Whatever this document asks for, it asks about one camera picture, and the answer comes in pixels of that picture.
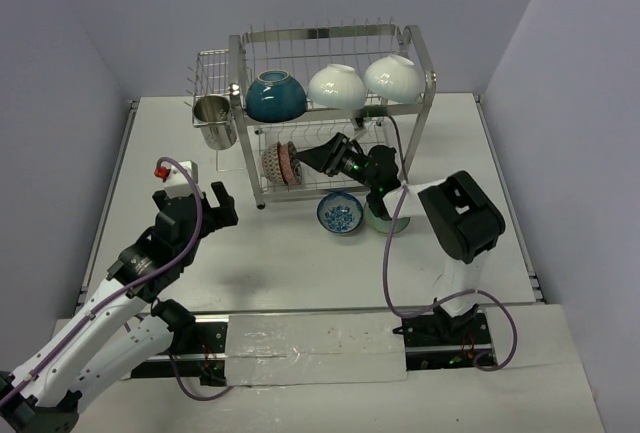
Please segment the floral patterned dark bowl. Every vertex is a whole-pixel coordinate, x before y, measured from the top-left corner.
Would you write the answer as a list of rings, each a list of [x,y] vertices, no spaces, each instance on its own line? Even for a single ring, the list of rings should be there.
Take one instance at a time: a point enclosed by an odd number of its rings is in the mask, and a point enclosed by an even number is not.
[[[278,148],[281,176],[287,186],[302,184],[302,168],[299,160],[295,157],[296,153],[296,147],[291,141],[286,144],[282,143]]]

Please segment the geometric patterned bowl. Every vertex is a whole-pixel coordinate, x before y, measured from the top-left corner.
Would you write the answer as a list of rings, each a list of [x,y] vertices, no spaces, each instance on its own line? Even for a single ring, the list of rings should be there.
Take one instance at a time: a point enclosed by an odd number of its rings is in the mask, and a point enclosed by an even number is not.
[[[276,142],[269,145],[261,153],[261,168],[264,177],[275,186],[284,185],[279,161],[279,147],[280,143]]]

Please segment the blue patterned bowl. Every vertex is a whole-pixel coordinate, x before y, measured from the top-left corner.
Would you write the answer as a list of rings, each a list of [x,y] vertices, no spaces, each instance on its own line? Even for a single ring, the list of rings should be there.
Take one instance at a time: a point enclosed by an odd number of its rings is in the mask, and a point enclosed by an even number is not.
[[[316,209],[321,226],[334,234],[355,232],[364,220],[361,202],[347,192],[332,192],[322,198]]]

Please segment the white bowl top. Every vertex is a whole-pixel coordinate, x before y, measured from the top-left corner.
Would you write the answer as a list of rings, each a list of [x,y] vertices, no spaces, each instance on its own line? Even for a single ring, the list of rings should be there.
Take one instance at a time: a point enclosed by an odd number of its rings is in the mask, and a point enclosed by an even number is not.
[[[367,89],[356,70],[344,64],[329,64],[309,81],[307,97],[314,104],[342,110],[359,110]]]

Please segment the teal bowl tan interior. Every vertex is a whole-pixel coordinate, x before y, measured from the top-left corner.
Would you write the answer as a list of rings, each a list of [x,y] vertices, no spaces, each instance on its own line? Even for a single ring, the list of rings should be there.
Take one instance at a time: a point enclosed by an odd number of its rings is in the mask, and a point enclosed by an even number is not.
[[[307,110],[304,88],[284,70],[259,74],[249,86],[245,101],[248,117],[261,123],[291,121]]]

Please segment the pale green bowl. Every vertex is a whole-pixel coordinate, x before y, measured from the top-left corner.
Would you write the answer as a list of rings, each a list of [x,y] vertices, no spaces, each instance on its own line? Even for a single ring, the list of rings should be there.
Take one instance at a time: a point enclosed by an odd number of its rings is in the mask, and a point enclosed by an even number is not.
[[[376,217],[371,212],[368,204],[364,206],[364,221],[371,229],[383,235],[387,235],[391,229],[392,221]],[[410,221],[410,217],[398,218],[395,223],[394,233],[398,234],[404,231],[409,226]]]

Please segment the white bowl dark rim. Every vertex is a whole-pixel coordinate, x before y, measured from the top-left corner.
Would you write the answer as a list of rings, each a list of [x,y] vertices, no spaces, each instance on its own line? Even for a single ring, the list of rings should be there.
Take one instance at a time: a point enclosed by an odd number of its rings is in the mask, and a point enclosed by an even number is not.
[[[398,104],[416,103],[425,88],[421,70],[397,54],[373,62],[365,71],[363,82],[373,94]]]

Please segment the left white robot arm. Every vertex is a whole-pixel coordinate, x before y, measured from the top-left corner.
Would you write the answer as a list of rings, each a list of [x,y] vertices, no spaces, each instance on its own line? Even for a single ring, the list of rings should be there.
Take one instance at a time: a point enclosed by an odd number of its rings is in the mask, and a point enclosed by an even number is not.
[[[31,359],[1,375],[1,417],[16,432],[69,432],[98,396],[147,359],[186,353],[199,340],[194,315],[160,293],[195,258],[201,239],[237,224],[221,182],[218,201],[159,190],[155,223],[123,250],[82,309]]]

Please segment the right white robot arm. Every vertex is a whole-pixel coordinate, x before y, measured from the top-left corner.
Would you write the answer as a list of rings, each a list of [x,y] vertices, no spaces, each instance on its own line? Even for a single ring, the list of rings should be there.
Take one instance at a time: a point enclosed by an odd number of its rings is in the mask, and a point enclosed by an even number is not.
[[[344,174],[368,189],[371,213],[390,222],[382,265],[387,306],[404,320],[429,313],[434,336],[446,344],[459,342],[476,316],[484,263],[506,230],[503,215],[473,177],[462,170],[435,182],[411,185],[400,178],[394,148],[376,145],[364,151],[341,133],[321,146],[296,153],[295,158],[319,173]],[[434,302],[415,312],[401,312],[390,294],[391,243],[398,221],[419,215],[428,219],[446,263],[434,286]]]

